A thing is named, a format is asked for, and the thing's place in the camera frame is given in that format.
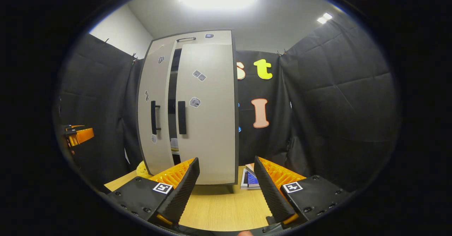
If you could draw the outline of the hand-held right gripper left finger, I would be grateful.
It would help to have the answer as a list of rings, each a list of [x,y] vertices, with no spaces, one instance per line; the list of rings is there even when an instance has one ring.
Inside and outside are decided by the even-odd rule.
[[[154,176],[135,176],[107,196],[142,220],[174,226],[184,213],[199,174],[199,159],[195,157]]]

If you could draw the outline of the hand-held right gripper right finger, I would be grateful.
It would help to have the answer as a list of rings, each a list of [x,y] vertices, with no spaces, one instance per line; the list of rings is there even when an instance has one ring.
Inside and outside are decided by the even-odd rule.
[[[307,223],[333,211],[352,195],[319,175],[305,177],[261,157],[255,157],[254,173],[272,224]]]

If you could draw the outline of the grey cabinet door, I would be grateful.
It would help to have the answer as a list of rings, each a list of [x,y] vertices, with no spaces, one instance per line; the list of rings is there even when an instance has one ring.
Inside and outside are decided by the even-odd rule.
[[[199,159],[198,185],[237,183],[236,83],[232,45],[182,47],[175,98],[177,138],[181,160]],[[178,101],[186,103],[186,135],[179,134]]]
[[[147,54],[138,85],[138,136],[142,157],[151,175],[174,165],[168,131],[168,82],[173,55],[174,50]],[[160,105],[156,110],[156,125],[161,128],[157,135],[151,131],[151,101]]]

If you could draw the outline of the grey shoe cabinet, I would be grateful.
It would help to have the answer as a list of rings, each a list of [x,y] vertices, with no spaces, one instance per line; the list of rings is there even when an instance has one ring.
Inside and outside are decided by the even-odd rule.
[[[234,61],[235,61],[235,64],[236,64],[236,58],[235,58],[235,52],[236,52],[235,49],[236,49],[236,47],[235,47],[234,32],[233,32],[233,30],[231,30],[231,32],[232,32],[232,44],[231,45],[233,47],[233,57],[234,57]],[[170,78],[169,78],[169,82],[168,82],[168,131],[169,131],[169,138],[170,139],[171,138],[177,138],[176,86],[177,86],[177,76],[178,76],[178,70],[179,70],[179,61],[180,61],[181,51],[182,51],[182,48],[174,50],[174,55],[172,57],[173,59],[172,59],[172,64],[171,64],[171,74],[169,76]],[[238,104],[238,107],[239,107],[237,73],[236,73],[236,78],[237,78],[236,100],[237,100],[237,104]],[[238,122],[238,133],[239,133],[239,113],[238,113],[238,111],[236,112],[236,118],[237,118],[237,122]],[[185,162],[185,161],[188,160],[188,159],[186,159],[184,161],[181,160],[179,152],[172,152],[172,158],[173,158],[173,161],[174,161],[174,165],[176,165],[177,161]]]

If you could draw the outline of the grey cabinet drawer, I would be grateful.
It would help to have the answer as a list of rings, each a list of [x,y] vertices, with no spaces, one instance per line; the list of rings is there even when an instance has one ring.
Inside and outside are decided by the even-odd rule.
[[[177,39],[196,37],[196,40],[176,42]],[[175,35],[168,35],[152,40],[148,49],[148,55],[156,52],[173,51],[182,48],[185,44],[232,44],[231,30],[207,30],[197,32],[183,32]]]

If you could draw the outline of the yellow soft object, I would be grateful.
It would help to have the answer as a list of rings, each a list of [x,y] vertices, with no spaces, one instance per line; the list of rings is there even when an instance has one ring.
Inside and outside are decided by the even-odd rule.
[[[148,170],[147,170],[147,168],[146,168],[146,165],[145,165],[145,162],[144,162],[144,161],[141,161],[141,162],[138,164],[138,166],[137,166],[137,168],[136,168],[136,174],[137,174],[137,176],[143,177],[143,178],[146,178],[146,179],[151,179],[151,178],[152,178],[152,175],[150,175],[150,174],[148,173]]]

